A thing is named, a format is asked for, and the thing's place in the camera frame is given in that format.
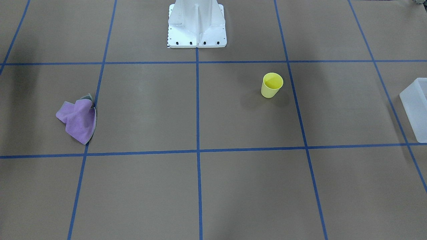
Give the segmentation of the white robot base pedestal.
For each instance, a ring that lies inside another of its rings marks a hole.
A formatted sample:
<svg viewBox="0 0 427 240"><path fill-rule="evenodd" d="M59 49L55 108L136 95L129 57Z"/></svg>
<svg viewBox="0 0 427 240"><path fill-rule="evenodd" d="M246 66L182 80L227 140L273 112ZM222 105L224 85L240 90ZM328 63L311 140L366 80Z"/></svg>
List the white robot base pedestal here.
<svg viewBox="0 0 427 240"><path fill-rule="evenodd" d="M177 0L169 5L169 48L227 46L224 6L216 0Z"/></svg>

